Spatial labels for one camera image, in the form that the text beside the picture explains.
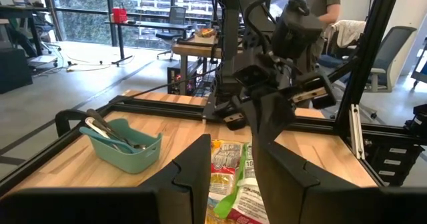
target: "teal plastic basket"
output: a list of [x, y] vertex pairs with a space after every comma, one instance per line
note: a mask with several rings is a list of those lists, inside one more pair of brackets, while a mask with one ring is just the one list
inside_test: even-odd
[[134, 149], [130, 147], [129, 149], [131, 149], [134, 153], [124, 153], [122, 151], [118, 151], [113, 147], [113, 144], [123, 144], [122, 142], [104, 138], [92, 129], [81, 127], [80, 132], [89, 136], [93, 145], [93, 149], [100, 159], [131, 174], [144, 171], [147, 169], [147, 167], [159, 159], [161, 149], [161, 134], [159, 134], [157, 137], [151, 137], [145, 133], [136, 131], [129, 126], [129, 123], [126, 119], [115, 119], [110, 121], [109, 124], [114, 128], [115, 131], [130, 141], [140, 145], [145, 145], [145, 149]]

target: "concrete floor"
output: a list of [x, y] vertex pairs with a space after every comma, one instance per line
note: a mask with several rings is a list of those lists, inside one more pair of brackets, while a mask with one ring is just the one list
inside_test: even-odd
[[[119, 59], [117, 47], [67, 42], [61, 46], [61, 53], [66, 60], [80, 59], [89, 62], [84, 64], [92, 64], [75, 68], [100, 68], [100, 60], [107, 65]], [[156, 60], [155, 55], [159, 51], [155, 50], [125, 49], [125, 53], [135, 55], [127, 65], [96, 71], [66, 72], [63, 69], [56, 74], [34, 78], [33, 85], [0, 95], [0, 178], [57, 138], [54, 125], [47, 125], [48, 128], [20, 145], [10, 146], [22, 136], [48, 123], [59, 111], [97, 108], [128, 89], [147, 90], [163, 85], [167, 82], [166, 67], [176, 65], [179, 61], [178, 56], [172, 62], [169, 62], [168, 56], [165, 61]], [[411, 90], [412, 84], [410, 78], [401, 77], [392, 93], [365, 93], [362, 102], [377, 108], [383, 122], [402, 126], [405, 120], [413, 117], [412, 108], [425, 103], [427, 97], [427, 84], [420, 83], [415, 90]], [[324, 114], [329, 116], [331, 112], [333, 109], [324, 111]], [[364, 118], [364, 121], [378, 123], [368, 118]], [[427, 162], [418, 158], [405, 185], [427, 185], [426, 173]]]

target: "snack bag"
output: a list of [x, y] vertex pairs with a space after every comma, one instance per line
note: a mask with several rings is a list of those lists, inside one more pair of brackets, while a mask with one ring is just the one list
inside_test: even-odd
[[218, 203], [214, 213], [219, 218], [234, 220], [239, 224], [268, 223], [266, 209], [255, 177], [251, 143], [246, 145], [242, 161], [245, 163], [244, 170], [235, 193]]
[[235, 193], [237, 178], [243, 170], [241, 162], [244, 143], [213, 140], [211, 142], [211, 183], [207, 200], [207, 224], [234, 224], [235, 221], [221, 219], [214, 213], [216, 205], [228, 195]]

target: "floor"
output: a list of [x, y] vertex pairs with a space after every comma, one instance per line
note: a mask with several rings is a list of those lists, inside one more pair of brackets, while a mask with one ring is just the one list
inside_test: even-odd
[[[156, 60], [158, 50], [126, 48], [126, 54], [134, 58], [116, 67], [108, 63], [119, 59], [117, 47], [63, 42], [61, 48], [56, 54], [62, 55], [66, 67], [67, 61], [79, 63], [72, 66], [74, 71], [63, 68], [41, 75], [33, 79], [32, 85], [0, 95], [0, 178], [57, 138], [52, 119], [59, 111], [96, 108], [128, 89], [147, 90], [163, 85], [167, 82], [166, 67], [179, 63], [178, 56], [172, 62], [168, 56], [164, 61]], [[363, 122], [402, 126], [413, 117], [412, 108], [424, 104], [427, 98], [427, 84], [420, 83], [415, 89], [412, 84], [411, 78], [401, 77], [392, 93], [365, 93], [362, 102], [377, 108], [379, 118], [362, 117]], [[333, 112], [324, 110], [324, 115], [328, 117]], [[28, 135], [44, 127], [36, 135]], [[405, 185], [427, 185], [427, 162], [423, 158], [427, 161], [424, 154], [418, 158]]]

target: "chip bag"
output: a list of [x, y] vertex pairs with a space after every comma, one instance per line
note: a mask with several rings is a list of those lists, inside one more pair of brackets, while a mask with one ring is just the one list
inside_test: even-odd
[[214, 213], [219, 218], [233, 220], [242, 224], [268, 223], [268, 217], [262, 201], [260, 189], [255, 177], [252, 144], [246, 144], [242, 155], [244, 170], [239, 176], [234, 192], [222, 199]]
[[219, 218], [214, 213], [216, 205], [235, 193], [237, 178], [243, 170], [241, 161], [244, 143], [213, 140], [211, 142], [211, 182], [207, 199], [207, 224], [234, 224], [233, 220]]

